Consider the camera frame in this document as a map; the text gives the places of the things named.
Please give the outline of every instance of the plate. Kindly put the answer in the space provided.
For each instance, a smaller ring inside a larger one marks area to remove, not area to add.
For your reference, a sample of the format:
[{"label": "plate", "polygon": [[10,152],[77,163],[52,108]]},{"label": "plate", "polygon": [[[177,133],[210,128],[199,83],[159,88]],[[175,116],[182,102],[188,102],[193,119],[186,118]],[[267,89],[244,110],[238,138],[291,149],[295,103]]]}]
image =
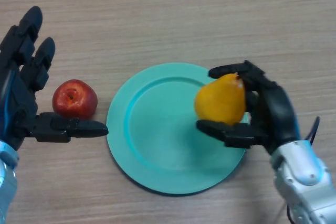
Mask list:
[{"label": "plate", "polygon": [[194,98],[212,81],[206,68],[165,63],[147,68],[117,92],[107,116],[118,167],[142,188],[164,195],[207,190],[237,167],[245,149],[198,131]]}]

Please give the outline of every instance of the black robotic finger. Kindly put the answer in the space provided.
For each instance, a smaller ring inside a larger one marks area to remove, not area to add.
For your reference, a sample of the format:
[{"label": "black robotic finger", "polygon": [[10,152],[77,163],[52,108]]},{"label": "black robotic finger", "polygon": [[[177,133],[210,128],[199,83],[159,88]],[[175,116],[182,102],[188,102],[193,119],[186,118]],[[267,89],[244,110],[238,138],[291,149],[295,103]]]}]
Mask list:
[{"label": "black robotic finger", "polygon": [[48,70],[54,54],[55,42],[49,37],[37,49],[35,57],[31,57],[30,61],[22,67],[21,78],[33,93],[43,89],[46,85],[49,79]]},{"label": "black robotic finger", "polygon": [[247,123],[229,126],[220,122],[198,120],[196,127],[208,136],[224,142],[226,147],[250,148],[252,145],[263,145],[267,140],[265,132]]},{"label": "black robotic finger", "polygon": [[21,34],[28,33],[32,42],[37,39],[37,34],[41,29],[43,22],[42,11],[38,6],[33,6],[20,20],[18,31]]},{"label": "black robotic finger", "polygon": [[208,75],[211,78],[218,79],[229,73],[238,73],[239,75],[243,72],[248,71],[249,68],[250,68],[249,64],[247,64],[246,61],[244,61],[244,63],[224,65],[224,66],[212,68],[209,70]]},{"label": "black robotic finger", "polygon": [[20,137],[35,137],[38,142],[48,143],[68,143],[71,137],[90,138],[108,134],[103,123],[63,118],[53,112],[41,113],[33,119],[18,120],[15,131]]}]

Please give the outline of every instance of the robotic hand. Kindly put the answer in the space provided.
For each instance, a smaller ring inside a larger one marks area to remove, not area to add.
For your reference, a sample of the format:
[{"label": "robotic hand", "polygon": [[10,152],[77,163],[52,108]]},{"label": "robotic hand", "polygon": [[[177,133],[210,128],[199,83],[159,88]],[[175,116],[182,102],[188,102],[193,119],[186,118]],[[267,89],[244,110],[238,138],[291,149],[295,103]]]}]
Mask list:
[{"label": "robotic hand", "polygon": [[199,120],[197,128],[223,141],[227,147],[262,145],[266,149],[275,172],[275,187],[288,204],[291,223],[335,224],[336,191],[330,171],[316,156],[309,141],[301,138],[297,117],[285,90],[268,80],[265,73],[249,61],[211,69],[209,76],[219,78],[229,73],[238,73],[243,80],[250,123],[229,126]]},{"label": "robotic hand", "polygon": [[71,137],[108,134],[100,122],[65,119],[51,112],[36,115],[35,93],[44,88],[55,54],[55,43],[47,38],[32,57],[41,25],[42,12],[34,6],[0,44],[0,224],[16,194],[17,150],[24,138],[67,143]]}]

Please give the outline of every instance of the apple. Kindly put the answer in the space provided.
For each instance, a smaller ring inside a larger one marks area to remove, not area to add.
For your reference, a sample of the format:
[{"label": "apple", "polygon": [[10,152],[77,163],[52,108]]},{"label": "apple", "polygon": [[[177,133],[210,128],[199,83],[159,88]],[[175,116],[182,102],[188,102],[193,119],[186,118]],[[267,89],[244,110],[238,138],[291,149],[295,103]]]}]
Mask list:
[{"label": "apple", "polygon": [[94,90],[80,80],[64,82],[52,97],[54,112],[65,118],[91,119],[97,105],[98,98]]}]

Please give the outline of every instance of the wooden table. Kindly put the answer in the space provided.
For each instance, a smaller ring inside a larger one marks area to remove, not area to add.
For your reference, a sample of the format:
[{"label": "wooden table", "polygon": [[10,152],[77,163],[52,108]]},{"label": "wooden table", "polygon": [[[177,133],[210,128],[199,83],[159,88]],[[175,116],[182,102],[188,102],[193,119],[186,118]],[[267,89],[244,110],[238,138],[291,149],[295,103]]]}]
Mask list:
[{"label": "wooden table", "polygon": [[[105,122],[119,87],[146,67],[249,59],[288,91],[303,134],[321,116],[315,150],[336,176],[336,0],[0,0],[0,35],[33,5],[44,14],[37,45],[48,36],[56,42],[50,79],[37,94],[39,112],[52,110],[62,82],[78,78],[96,90],[96,120]],[[230,180],[184,198],[129,182],[105,137],[26,139],[19,155],[7,223],[288,223],[259,147]]]}]

